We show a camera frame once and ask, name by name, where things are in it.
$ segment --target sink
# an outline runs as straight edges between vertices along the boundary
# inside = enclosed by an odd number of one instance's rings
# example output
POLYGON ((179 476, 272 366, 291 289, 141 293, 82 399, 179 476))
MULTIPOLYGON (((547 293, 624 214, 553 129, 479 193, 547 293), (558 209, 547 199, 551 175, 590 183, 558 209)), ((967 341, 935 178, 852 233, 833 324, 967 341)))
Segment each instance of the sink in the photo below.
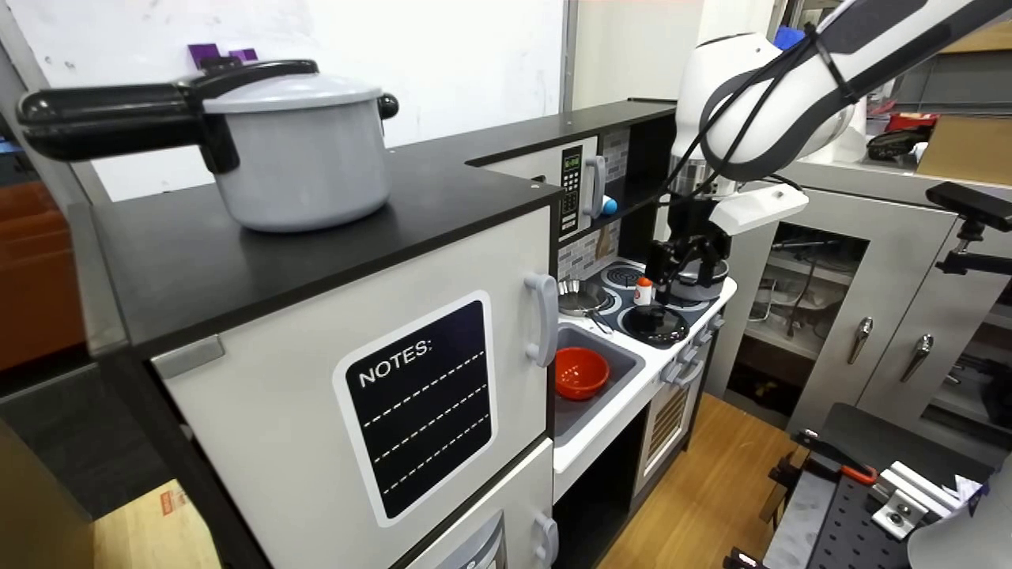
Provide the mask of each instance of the sink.
POLYGON ((558 324, 558 347, 590 347, 610 366, 610 378, 595 399, 570 402, 556 394, 553 440, 556 444, 567 444, 571 433, 578 433, 617 392, 624 392, 624 384, 641 371, 641 357, 575 324, 558 324))

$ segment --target purple object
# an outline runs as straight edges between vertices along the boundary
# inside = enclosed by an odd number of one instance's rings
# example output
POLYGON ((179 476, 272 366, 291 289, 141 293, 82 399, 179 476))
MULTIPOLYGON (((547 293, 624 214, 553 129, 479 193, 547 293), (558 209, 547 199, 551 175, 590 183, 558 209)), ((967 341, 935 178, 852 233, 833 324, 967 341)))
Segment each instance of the purple object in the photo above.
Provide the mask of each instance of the purple object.
POLYGON ((227 50, 227 56, 233 56, 233 60, 257 60, 257 50, 254 50, 254 48, 241 48, 241 50, 227 50))
POLYGON ((221 60, 218 45, 186 45, 186 50, 196 70, 204 70, 204 62, 221 60))

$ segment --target white wall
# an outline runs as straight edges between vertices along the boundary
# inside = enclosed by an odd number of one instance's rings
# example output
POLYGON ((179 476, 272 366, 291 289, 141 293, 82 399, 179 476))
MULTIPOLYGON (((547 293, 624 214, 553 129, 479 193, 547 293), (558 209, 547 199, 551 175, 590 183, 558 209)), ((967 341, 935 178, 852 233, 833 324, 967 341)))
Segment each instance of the white wall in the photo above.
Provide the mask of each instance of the white wall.
MULTIPOLYGON (((186 45, 312 56, 400 98, 390 145, 558 108, 562 0, 4 0, 47 84, 161 83, 186 45)), ((212 183, 196 148, 94 162, 113 199, 212 183)))
POLYGON ((571 108, 677 98, 700 40, 769 32, 776 0, 578 0, 571 108))

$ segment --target toy kitchen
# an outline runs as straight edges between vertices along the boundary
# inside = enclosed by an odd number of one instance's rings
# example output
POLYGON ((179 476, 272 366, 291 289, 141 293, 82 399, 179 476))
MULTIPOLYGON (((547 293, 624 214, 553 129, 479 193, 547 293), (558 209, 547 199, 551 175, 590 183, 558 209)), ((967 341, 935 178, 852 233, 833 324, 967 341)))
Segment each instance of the toy kitchen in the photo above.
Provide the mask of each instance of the toy kitchen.
POLYGON ((378 213, 307 233, 214 185, 94 204, 105 382, 221 562, 595 567, 687 449, 737 286, 654 244, 671 142, 672 104, 624 101, 400 145, 378 213))

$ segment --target red bowl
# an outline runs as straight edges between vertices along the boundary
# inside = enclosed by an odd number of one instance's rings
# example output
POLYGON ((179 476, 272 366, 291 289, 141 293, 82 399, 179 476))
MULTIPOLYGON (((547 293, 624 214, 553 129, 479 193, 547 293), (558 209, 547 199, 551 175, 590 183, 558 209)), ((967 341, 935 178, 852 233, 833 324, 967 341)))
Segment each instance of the red bowl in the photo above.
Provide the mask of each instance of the red bowl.
POLYGON ((606 361, 589 347, 556 351, 556 392, 571 402, 595 399, 610 375, 606 361))

